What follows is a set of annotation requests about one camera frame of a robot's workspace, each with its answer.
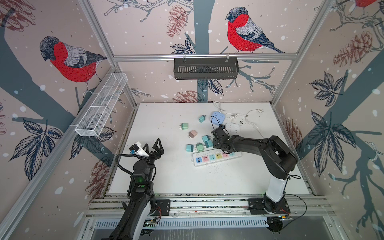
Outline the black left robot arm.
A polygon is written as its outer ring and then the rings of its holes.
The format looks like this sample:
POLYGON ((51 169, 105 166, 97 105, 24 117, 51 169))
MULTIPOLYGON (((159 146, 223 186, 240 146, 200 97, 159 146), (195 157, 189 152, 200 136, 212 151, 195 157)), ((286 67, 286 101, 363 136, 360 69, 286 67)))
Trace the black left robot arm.
POLYGON ((127 190, 128 203, 122 202, 125 210, 119 223, 112 231, 108 240, 137 240, 141 236, 150 235, 153 230, 143 229, 147 216, 161 212, 157 206, 153 191, 154 179, 157 173, 155 161, 164 154, 161 139, 157 139, 153 145, 153 151, 149 152, 149 145, 141 146, 136 142, 129 147, 129 154, 115 156, 117 167, 130 175, 131 180, 127 190), (137 158, 133 171, 129 171, 120 164, 120 158, 137 158))

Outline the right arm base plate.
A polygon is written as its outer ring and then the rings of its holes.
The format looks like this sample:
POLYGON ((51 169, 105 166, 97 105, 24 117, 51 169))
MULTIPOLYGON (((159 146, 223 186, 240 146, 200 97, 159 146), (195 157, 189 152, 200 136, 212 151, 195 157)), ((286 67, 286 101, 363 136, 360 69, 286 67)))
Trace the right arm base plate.
POLYGON ((282 198, 278 203, 268 199, 248 199, 248 210, 252 215, 290 215, 291 211, 288 202, 282 198))

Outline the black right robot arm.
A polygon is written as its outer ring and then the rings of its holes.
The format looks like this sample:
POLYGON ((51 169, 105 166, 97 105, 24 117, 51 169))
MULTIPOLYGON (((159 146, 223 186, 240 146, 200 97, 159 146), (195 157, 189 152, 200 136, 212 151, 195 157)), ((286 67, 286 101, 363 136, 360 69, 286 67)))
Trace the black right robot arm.
POLYGON ((277 136, 268 139, 229 136, 222 127, 214 129, 211 134, 215 149, 226 154, 244 152, 263 158, 271 177, 263 196, 262 209, 269 214, 276 213, 284 205, 288 178, 298 162, 292 150, 277 136))

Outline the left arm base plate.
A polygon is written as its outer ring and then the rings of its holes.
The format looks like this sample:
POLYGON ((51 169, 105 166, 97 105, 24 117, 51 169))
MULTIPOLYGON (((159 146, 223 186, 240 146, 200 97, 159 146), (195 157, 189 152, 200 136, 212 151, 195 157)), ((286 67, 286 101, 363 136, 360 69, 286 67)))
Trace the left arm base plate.
POLYGON ((171 208, 170 200, 156 200, 154 210, 149 214, 149 216, 169 216, 171 208))

